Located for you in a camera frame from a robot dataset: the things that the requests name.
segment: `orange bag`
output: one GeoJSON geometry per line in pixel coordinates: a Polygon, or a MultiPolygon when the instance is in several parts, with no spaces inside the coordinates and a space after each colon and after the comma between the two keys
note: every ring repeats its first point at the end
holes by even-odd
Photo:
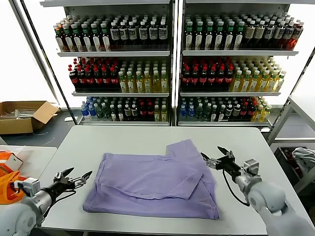
{"type": "Polygon", "coordinates": [[[20,191],[16,193],[10,187],[10,183],[16,180],[26,180],[26,178],[20,176],[19,171],[14,171],[0,177],[0,204],[11,204],[15,203],[24,198],[25,193],[20,191]]]}

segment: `purple cloth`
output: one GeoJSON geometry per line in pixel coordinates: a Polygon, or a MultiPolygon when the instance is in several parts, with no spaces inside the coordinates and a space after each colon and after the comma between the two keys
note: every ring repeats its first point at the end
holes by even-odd
{"type": "Polygon", "coordinates": [[[167,146],[167,155],[105,153],[87,212],[219,219],[215,181],[191,140],[167,146]]]}

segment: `shelf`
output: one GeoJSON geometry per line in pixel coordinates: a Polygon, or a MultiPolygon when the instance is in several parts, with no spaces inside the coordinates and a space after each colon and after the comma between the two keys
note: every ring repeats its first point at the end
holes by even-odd
{"type": "Polygon", "coordinates": [[[169,122],[154,121],[80,121],[80,125],[110,125],[110,126],[169,126],[169,122]]]}
{"type": "Polygon", "coordinates": [[[315,0],[186,0],[186,3],[268,3],[268,4],[315,4],[315,0]]]}
{"type": "Polygon", "coordinates": [[[280,92],[181,92],[182,97],[255,97],[279,96],[280,92]]]}
{"type": "Polygon", "coordinates": [[[74,52],[57,53],[60,57],[167,57],[169,51],[74,52]]]}
{"type": "Polygon", "coordinates": [[[184,50],[183,56],[295,56],[298,53],[275,50],[184,50]]]}
{"type": "Polygon", "coordinates": [[[73,96],[87,97],[169,97],[169,93],[136,93],[136,92],[73,92],[73,96]]]}
{"type": "Polygon", "coordinates": [[[101,6],[101,5],[169,4],[169,0],[46,0],[43,7],[53,6],[101,6]]]}
{"type": "Polygon", "coordinates": [[[179,121],[178,126],[271,127],[270,122],[179,121]]]}

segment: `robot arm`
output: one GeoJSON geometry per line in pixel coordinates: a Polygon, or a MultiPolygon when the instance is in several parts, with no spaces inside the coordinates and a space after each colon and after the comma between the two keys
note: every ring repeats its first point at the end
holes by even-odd
{"type": "Polygon", "coordinates": [[[269,182],[262,181],[258,175],[259,163],[254,159],[246,161],[244,167],[235,163],[232,151],[222,147],[218,149],[225,155],[220,159],[212,159],[202,153],[207,165],[216,170],[223,170],[232,176],[244,194],[246,206],[252,206],[266,224],[268,236],[314,236],[315,230],[306,219],[298,216],[287,202],[284,191],[269,182]]]}
{"type": "MultiPolygon", "coordinates": [[[[1,236],[28,236],[35,226],[40,226],[47,216],[50,208],[58,201],[74,195],[75,189],[82,187],[92,171],[79,178],[66,177],[74,168],[58,172],[54,183],[48,188],[42,188],[33,196],[25,197],[21,203],[5,206],[0,212],[0,235],[1,236]],[[62,193],[71,193],[57,199],[62,193]]],[[[20,181],[16,184],[23,191],[28,192],[20,181]]]]}

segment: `wire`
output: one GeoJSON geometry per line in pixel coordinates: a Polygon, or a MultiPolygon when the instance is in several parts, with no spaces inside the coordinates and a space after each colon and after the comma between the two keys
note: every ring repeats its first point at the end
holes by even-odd
{"type": "Polygon", "coordinates": [[[233,197],[236,198],[236,200],[238,200],[241,204],[243,204],[243,205],[249,207],[249,206],[250,206],[249,203],[242,202],[242,201],[233,193],[233,191],[232,191],[232,189],[231,189],[231,187],[230,187],[230,184],[228,183],[228,181],[227,181],[227,179],[226,179],[225,171],[222,170],[222,173],[223,173],[223,177],[224,177],[224,179],[225,179],[225,182],[226,182],[226,184],[227,184],[227,187],[228,187],[228,189],[230,190],[230,192],[231,192],[231,194],[233,195],[233,197]]]}
{"type": "MultiPolygon", "coordinates": [[[[65,197],[63,197],[63,198],[59,198],[57,201],[55,201],[54,204],[56,204],[57,202],[59,202],[59,201],[65,199],[65,198],[68,198],[68,197],[73,196],[73,195],[76,194],[77,192],[76,192],[75,190],[69,190],[69,191],[65,191],[65,193],[71,193],[71,194],[69,194],[69,195],[67,195],[67,196],[65,196],[65,197]]],[[[47,209],[47,211],[46,211],[45,214],[44,214],[44,218],[46,218],[46,216],[48,215],[50,209],[53,207],[54,204],[52,204],[52,205],[47,209]]]]}

